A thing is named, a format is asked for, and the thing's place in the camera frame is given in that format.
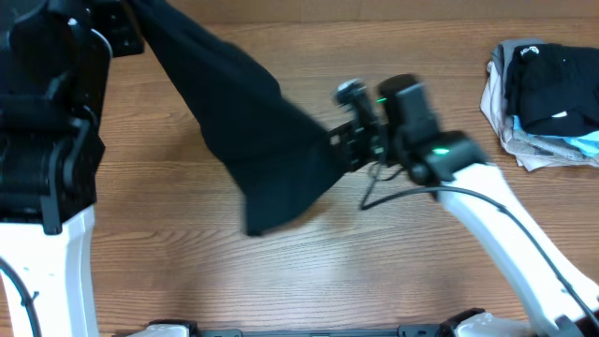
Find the brown wall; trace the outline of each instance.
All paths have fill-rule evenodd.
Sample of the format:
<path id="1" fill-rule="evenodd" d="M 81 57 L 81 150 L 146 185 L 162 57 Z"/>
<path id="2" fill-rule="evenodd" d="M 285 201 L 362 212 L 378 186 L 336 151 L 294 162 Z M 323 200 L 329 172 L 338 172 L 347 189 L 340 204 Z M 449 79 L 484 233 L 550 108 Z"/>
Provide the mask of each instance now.
<path id="1" fill-rule="evenodd" d="M 599 17 L 598 0 L 169 0 L 169 2 L 202 23 Z"/>

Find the blue folded cloth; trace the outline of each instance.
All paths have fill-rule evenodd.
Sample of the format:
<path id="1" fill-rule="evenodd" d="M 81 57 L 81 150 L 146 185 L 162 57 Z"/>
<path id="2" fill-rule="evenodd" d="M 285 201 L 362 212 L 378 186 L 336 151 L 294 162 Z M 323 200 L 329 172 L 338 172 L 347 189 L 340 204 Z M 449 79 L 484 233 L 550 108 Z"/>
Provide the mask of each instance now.
<path id="1" fill-rule="evenodd" d="M 514 116 L 514 129 L 521 130 L 522 125 L 518 116 Z M 599 131 L 591 132 L 588 135 L 581 137 L 559 137 L 559 136 L 546 136 L 551 139 L 562 139 L 566 143 L 577 147 L 584 155 L 594 157 L 599 154 Z"/>

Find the stack of folded clothes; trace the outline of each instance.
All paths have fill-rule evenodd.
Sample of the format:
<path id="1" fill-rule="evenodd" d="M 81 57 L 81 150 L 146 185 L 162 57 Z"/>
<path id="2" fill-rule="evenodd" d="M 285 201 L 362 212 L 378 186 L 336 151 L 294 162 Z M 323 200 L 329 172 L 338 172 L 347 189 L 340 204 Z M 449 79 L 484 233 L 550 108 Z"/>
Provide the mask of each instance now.
<path id="1" fill-rule="evenodd" d="M 599 167 L 599 50 L 506 40 L 487 71 L 480 109 L 520 166 Z"/>

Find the robotic arm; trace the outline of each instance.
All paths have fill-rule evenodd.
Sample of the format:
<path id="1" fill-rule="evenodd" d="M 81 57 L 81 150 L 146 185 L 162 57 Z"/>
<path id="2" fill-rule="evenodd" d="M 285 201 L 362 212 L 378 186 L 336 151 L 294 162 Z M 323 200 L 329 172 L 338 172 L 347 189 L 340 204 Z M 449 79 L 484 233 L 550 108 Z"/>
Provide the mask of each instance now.
<path id="1" fill-rule="evenodd" d="M 13 330 L 16 336 L 98 336 L 90 245 L 95 172 L 104 152 L 102 102 L 110 58 L 140 53 L 143 42 L 126 1 L 22 0 L 1 7 L 5 3 L 0 16 L 18 12 L 0 26 L 7 30 L 0 33 L 0 267 Z M 354 120 L 332 130 L 331 139 L 350 171 L 370 162 L 398 164 L 424 187 L 362 209 L 432 194 L 479 239 L 530 319 L 514 322 L 476 309 L 431 331 L 599 334 L 599 286 L 560 253 L 473 141 L 458 131 L 441 132 L 416 78 L 391 78 L 378 94 L 386 125 L 373 113 L 364 85 L 344 83 L 336 99 Z M 400 326 L 395 336 L 409 331 Z M 194 335 L 193 325 L 163 321 L 135 336 Z"/>

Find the black cloth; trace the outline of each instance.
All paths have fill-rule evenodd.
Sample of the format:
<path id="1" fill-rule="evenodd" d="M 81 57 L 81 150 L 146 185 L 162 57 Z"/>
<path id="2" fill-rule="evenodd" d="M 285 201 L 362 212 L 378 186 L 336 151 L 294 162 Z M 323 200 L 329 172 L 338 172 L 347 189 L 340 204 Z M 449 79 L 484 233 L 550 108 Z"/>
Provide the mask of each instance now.
<path id="1" fill-rule="evenodd" d="M 579 137 L 599 130 L 599 50 L 517 47 L 506 77 L 506 112 L 519 116 L 527 133 Z"/>
<path id="2" fill-rule="evenodd" d="M 164 0 L 131 3 L 206 144 L 245 195 L 248 235 L 293 220 L 344 175 L 327 131 L 282 98 L 265 68 Z"/>

